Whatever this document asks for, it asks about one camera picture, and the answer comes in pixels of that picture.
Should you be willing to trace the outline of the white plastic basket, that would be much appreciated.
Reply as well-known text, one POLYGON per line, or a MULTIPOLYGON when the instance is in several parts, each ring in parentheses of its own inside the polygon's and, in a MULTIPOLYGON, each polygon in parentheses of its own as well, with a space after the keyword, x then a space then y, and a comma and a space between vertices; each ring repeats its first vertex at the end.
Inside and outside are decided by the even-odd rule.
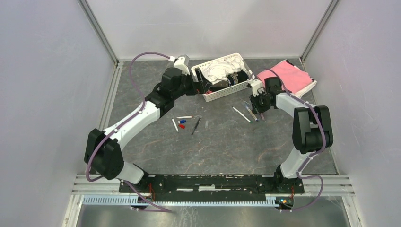
POLYGON ((222 98, 248 88, 248 81, 255 79, 250 67, 239 53, 229 54, 191 67, 194 75, 200 72, 207 87, 203 98, 206 102, 222 98))

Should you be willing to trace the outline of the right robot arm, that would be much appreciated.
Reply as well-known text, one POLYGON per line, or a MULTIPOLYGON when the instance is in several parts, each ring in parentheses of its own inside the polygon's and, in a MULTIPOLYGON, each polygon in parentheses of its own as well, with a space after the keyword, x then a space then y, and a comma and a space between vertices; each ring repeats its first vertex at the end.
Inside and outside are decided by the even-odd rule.
POLYGON ((313 105, 287 90, 279 77, 261 82, 248 81, 252 89, 252 112, 262 114, 272 107, 288 113, 293 118, 291 150, 287 159, 274 174, 273 187, 279 193, 287 192, 299 184, 306 165, 325 149, 332 146, 333 132, 330 110, 325 105, 313 105))

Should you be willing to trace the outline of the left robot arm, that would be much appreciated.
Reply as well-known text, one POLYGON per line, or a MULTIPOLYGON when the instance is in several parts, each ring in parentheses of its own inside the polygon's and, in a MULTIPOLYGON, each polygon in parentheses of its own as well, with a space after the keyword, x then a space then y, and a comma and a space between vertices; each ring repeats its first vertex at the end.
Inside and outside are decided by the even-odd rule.
POLYGON ((146 172, 124 161, 123 148, 145 127, 171 110, 178 98, 204 94, 209 86, 199 69, 186 75, 179 68, 167 68, 161 81, 136 110, 113 126, 102 131, 93 129, 89 133, 84 155, 87 170, 94 169, 107 180, 128 181, 136 192, 144 192, 148 188, 148 179, 144 177, 146 172))

